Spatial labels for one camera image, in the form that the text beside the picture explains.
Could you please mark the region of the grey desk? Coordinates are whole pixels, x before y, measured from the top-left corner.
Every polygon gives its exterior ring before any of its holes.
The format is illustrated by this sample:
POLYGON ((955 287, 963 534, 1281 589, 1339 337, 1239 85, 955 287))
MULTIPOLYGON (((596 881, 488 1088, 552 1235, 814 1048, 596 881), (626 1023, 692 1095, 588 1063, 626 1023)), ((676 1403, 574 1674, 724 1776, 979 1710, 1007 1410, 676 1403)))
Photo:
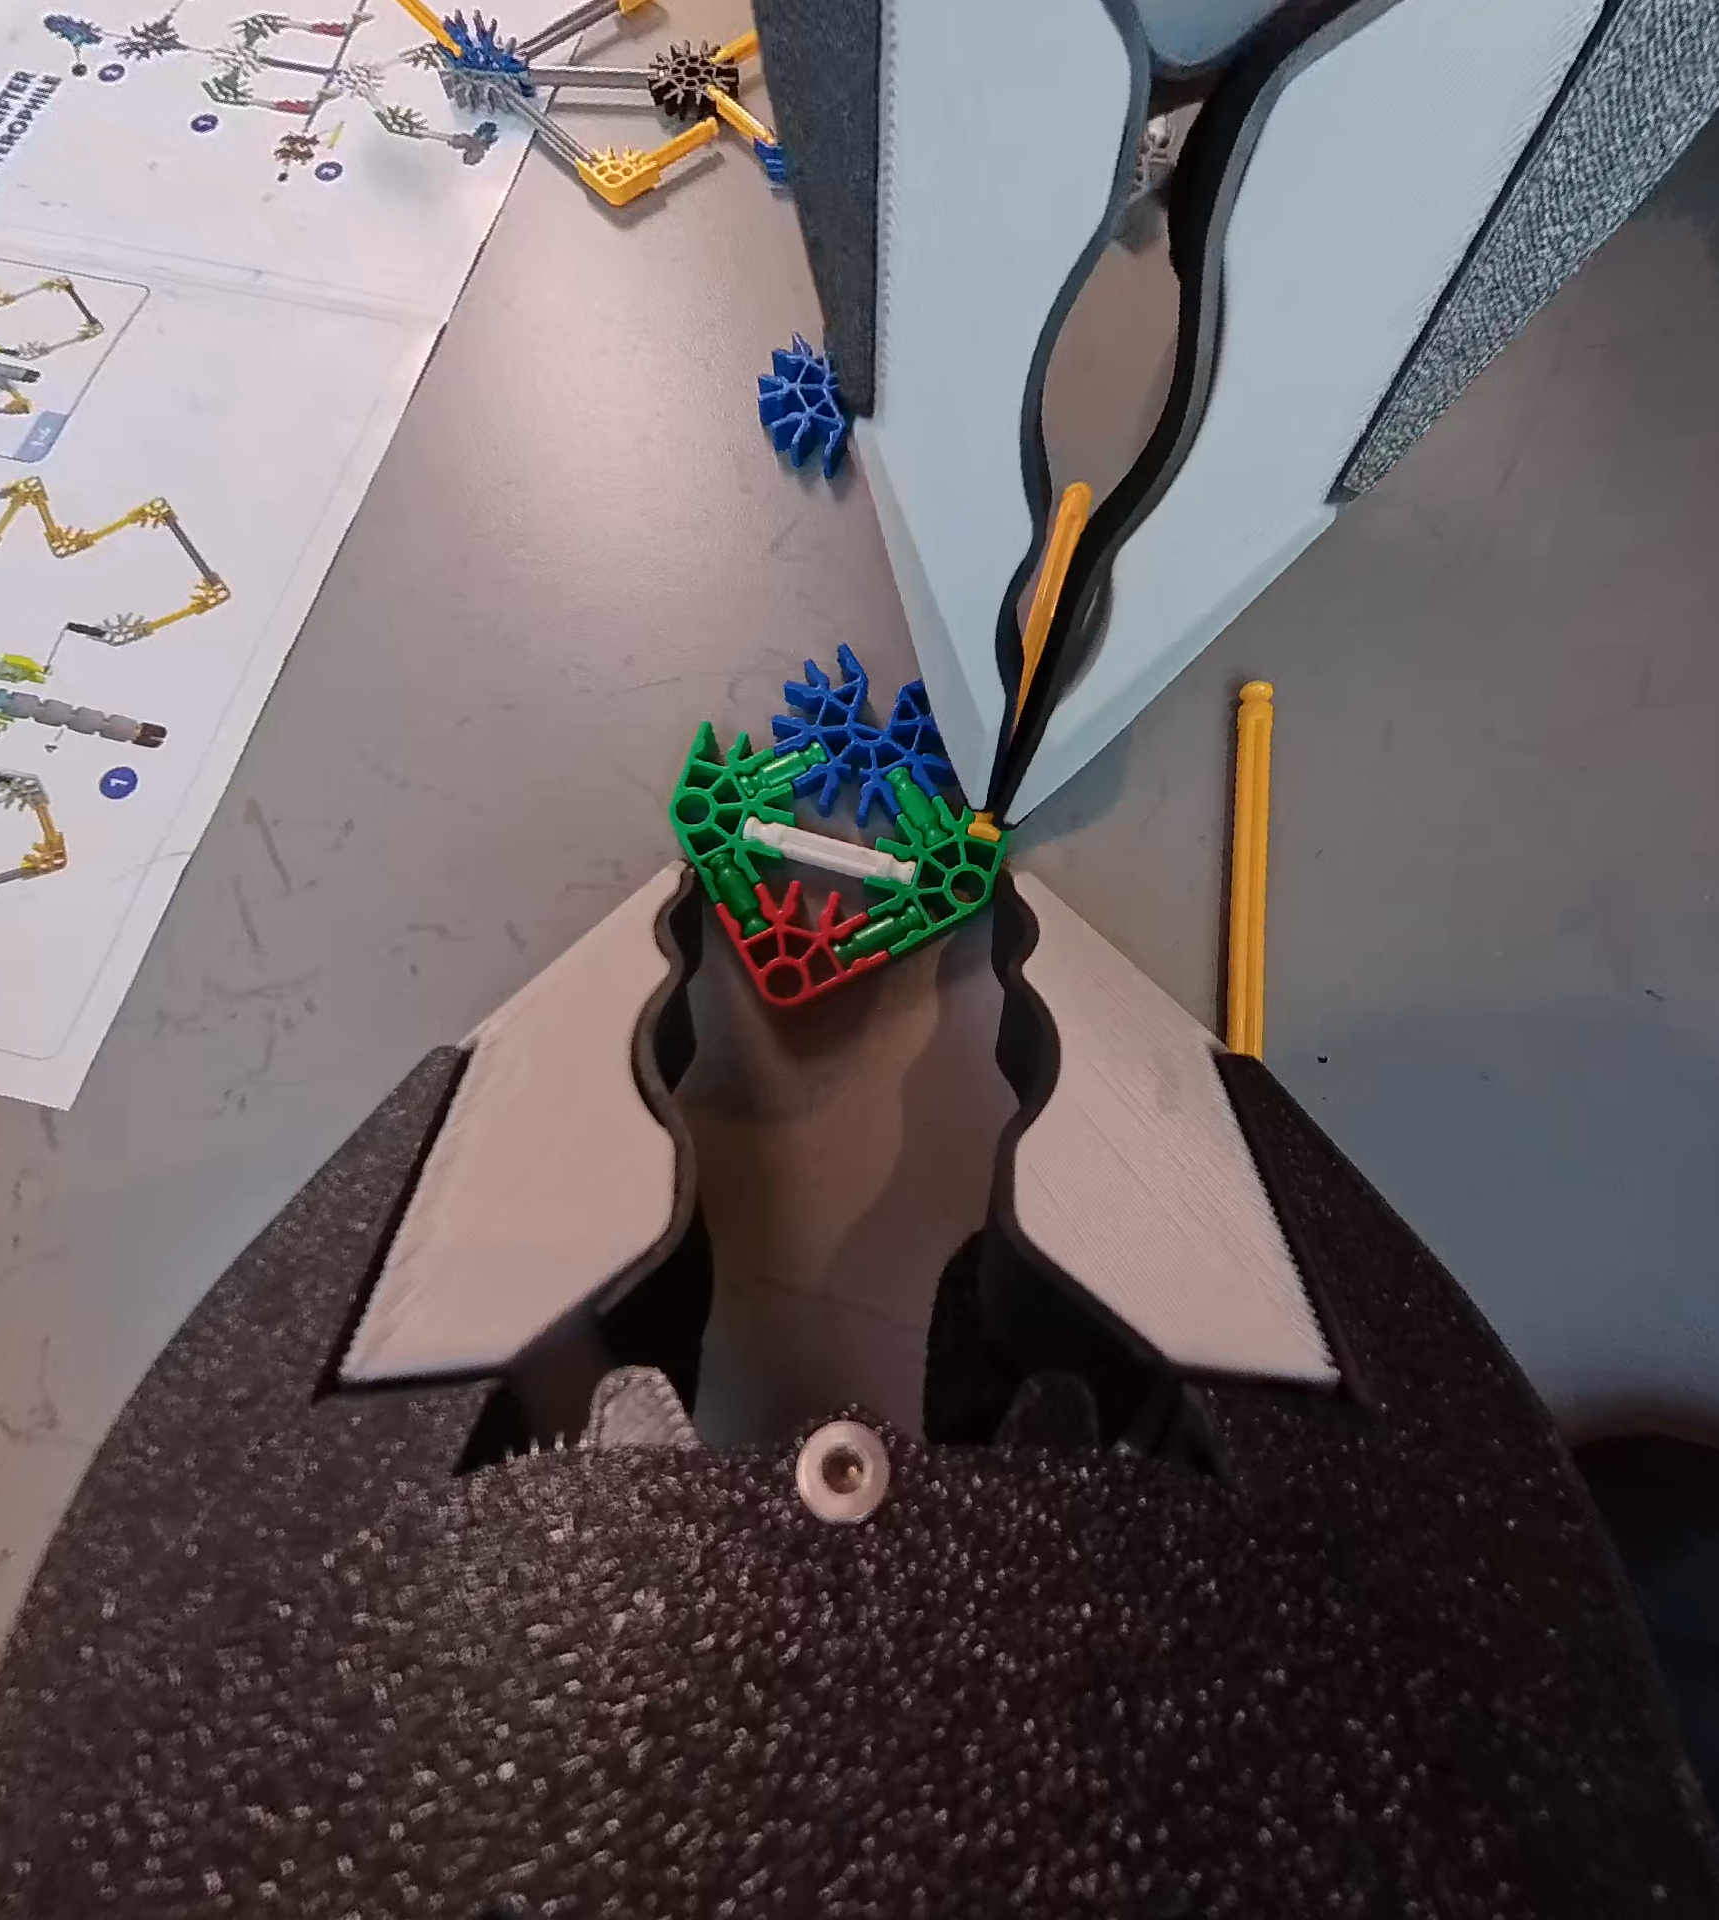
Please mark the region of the grey desk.
MULTIPOLYGON (((672 851, 694 725, 912 678, 818 328, 718 155, 508 198, 74 1107, 0 1100, 0 1643, 106 1427, 390 1088, 672 851)), ((1277 691, 1265 1060, 1579 1434, 1719 1441, 1719 112, 1017 863, 1213 1012, 1229 712, 1277 691)))

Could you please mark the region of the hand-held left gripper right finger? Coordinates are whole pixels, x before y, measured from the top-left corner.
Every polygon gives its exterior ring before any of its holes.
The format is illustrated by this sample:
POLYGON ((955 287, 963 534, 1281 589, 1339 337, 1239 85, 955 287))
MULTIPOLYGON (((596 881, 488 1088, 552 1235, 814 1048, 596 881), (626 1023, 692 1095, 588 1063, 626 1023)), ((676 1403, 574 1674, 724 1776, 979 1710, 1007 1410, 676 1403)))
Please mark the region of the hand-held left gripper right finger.
POLYGON ((995 969, 1017 1110, 993 1213, 1019 1257, 1177 1370, 1337 1383, 1207 1026, 1025 872, 995 969))

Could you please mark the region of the green fan toy connector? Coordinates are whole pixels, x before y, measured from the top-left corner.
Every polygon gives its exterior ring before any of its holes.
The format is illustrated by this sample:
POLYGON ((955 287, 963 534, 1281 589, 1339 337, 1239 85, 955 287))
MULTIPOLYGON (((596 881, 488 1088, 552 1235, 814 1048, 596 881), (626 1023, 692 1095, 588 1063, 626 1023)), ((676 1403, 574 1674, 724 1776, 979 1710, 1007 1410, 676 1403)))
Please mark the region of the green fan toy connector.
POLYGON ((740 838, 744 817, 796 823, 796 789, 754 789, 746 778, 748 762, 770 749, 778 748, 754 749, 748 732, 722 748, 712 721, 704 721, 682 765, 670 817, 686 859, 716 904, 720 868, 732 863, 754 883, 762 877, 762 854, 740 838))
POLYGON ((898 836, 896 820, 892 830, 876 842, 878 849, 914 859, 920 868, 918 880, 912 883, 868 880, 868 888, 878 892, 878 897, 868 906, 870 915, 896 913, 906 906, 916 906, 922 913, 922 934, 904 942, 890 955, 926 946, 985 908, 1005 859, 1007 846, 995 827, 983 826, 969 809, 955 809, 941 794, 932 794, 932 797, 943 802, 951 813, 951 830, 941 846, 926 851, 920 851, 918 846, 906 846, 898 836))

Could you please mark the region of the long yellow toy rod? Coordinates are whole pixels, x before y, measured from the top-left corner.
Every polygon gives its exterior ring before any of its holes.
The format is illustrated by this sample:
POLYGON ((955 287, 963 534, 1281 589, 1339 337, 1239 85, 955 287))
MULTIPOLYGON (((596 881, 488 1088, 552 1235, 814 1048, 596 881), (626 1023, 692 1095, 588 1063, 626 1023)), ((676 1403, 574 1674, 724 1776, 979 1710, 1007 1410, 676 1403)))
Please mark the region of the long yellow toy rod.
POLYGON ((892 482, 882 507, 894 567, 906 587, 908 620, 930 713, 943 732, 961 808, 951 816, 967 863, 991 869, 1005 849, 1007 811, 1037 753, 1059 694, 1053 646, 1093 490, 1071 482, 1033 523, 1041 535, 1013 563, 1001 554, 1021 531, 1015 482, 995 482, 969 457, 961 482, 930 492, 926 482, 892 482))
POLYGON ((1273 685, 1241 685, 1235 715, 1225 942, 1225 1044, 1261 1058, 1271 811, 1273 685))

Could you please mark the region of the colourful toy rod figure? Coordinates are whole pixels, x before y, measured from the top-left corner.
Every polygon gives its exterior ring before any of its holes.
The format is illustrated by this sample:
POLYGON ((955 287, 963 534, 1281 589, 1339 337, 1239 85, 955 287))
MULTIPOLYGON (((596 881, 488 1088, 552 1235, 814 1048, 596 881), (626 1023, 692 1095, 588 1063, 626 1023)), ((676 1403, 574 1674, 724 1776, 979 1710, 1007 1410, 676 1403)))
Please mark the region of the colourful toy rod figure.
POLYGON ((732 132, 778 189, 792 184, 776 129, 740 95, 742 71, 760 50, 754 31, 730 41, 680 41, 644 66, 600 66, 546 59, 546 53, 636 12, 636 4, 578 4, 526 38, 504 34, 484 12, 436 13, 422 2, 404 2, 402 10, 428 34, 428 43, 414 50, 412 59, 430 68, 450 103, 472 120, 460 137, 470 161, 486 154, 506 124, 522 124, 594 198, 622 209, 662 188, 672 168, 712 146, 722 132, 732 132), (588 148, 558 124, 550 107, 564 90, 638 92, 672 132, 650 148, 588 148))

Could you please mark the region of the blue snowflake toy connector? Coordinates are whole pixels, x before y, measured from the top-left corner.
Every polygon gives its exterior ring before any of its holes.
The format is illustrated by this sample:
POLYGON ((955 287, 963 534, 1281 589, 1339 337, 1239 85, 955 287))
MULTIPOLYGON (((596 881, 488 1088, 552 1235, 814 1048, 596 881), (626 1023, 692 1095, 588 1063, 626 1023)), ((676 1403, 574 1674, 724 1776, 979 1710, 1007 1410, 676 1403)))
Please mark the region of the blue snowflake toy connector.
POLYGON ((758 375, 758 419, 796 469, 816 457, 824 478, 834 479, 846 457, 852 414, 830 354, 798 331, 774 347, 772 367, 758 375))
POLYGON ((876 721, 870 676, 848 643, 838 650, 838 667, 840 678, 832 679, 816 659, 806 659, 804 679, 786 682, 782 689, 786 709, 774 715, 776 748, 800 756, 824 752, 824 759, 794 775, 796 792, 828 816, 852 789, 858 826, 868 827, 878 809, 888 822, 900 816, 894 772, 906 772, 928 800, 951 789, 957 775, 924 684, 902 684, 890 715, 876 721))

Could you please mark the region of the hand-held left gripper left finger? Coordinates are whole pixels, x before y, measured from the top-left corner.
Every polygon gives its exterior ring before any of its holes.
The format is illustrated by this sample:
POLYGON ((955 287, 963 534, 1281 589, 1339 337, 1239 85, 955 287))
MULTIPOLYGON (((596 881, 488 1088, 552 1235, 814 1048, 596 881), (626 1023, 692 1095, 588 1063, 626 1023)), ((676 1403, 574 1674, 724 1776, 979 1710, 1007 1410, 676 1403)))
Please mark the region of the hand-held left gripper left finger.
POLYGON ((680 1251, 698 1219, 678 1089, 700 966, 702 889, 674 861, 468 1036, 346 1383, 498 1375, 680 1251))

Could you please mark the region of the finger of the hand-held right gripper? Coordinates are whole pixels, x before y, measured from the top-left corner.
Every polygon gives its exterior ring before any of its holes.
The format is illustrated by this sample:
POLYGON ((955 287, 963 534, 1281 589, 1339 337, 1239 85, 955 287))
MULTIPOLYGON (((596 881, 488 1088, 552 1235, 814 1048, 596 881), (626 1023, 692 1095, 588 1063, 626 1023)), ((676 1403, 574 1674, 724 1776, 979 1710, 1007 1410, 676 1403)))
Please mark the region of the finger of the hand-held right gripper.
POLYGON ((1149 78, 1135 4, 882 5, 858 450, 943 745, 993 809, 1053 516, 1045 367, 1123 203, 1149 78))
POLYGON ((1235 53, 1167 198, 1169 391, 1077 539, 1001 813, 1065 784, 1331 523, 1599 12, 1287 4, 1235 53))

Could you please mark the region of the red corner toy connector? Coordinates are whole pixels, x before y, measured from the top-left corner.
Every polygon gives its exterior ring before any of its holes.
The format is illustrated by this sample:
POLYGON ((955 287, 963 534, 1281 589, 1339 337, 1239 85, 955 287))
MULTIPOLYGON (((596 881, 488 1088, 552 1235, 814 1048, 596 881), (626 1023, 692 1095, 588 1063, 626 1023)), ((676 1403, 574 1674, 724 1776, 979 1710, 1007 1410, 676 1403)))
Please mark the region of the red corner toy connector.
POLYGON ((866 910, 850 912, 840 889, 810 896, 798 877, 786 885, 784 894, 774 894, 764 880, 756 885, 770 919, 768 929, 746 938, 720 901, 714 913, 766 1006, 776 1009, 804 1006, 886 966, 890 953, 876 953, 856 968, 836 957, 836 944, 870 917, 866 910))

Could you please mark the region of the white toy rod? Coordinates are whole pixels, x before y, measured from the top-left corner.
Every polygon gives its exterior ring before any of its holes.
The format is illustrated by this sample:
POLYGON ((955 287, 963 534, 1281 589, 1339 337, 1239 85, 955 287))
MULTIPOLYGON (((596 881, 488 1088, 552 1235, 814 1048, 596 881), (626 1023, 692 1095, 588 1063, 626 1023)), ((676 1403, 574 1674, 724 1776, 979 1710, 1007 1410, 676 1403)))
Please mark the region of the white toy rod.
POLYGON ((792 823, 768 822, 764 817, 744 817, 740 838, 750 849, 772 851, 794 863, 860 881, 910 885, 920 874, 914 859, 896 857, 880 848, 792 823))

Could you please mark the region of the white instruction sheet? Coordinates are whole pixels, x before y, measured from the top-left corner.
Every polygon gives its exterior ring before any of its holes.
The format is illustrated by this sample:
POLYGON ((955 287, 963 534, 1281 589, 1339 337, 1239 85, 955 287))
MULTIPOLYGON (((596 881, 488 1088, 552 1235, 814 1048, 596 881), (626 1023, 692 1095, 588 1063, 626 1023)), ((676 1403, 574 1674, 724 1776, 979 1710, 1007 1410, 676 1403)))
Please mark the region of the white instruction sheet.
POLYGON ((68 1107, 504 201, 400 4, 0 4, 0 1094, 68 1107))

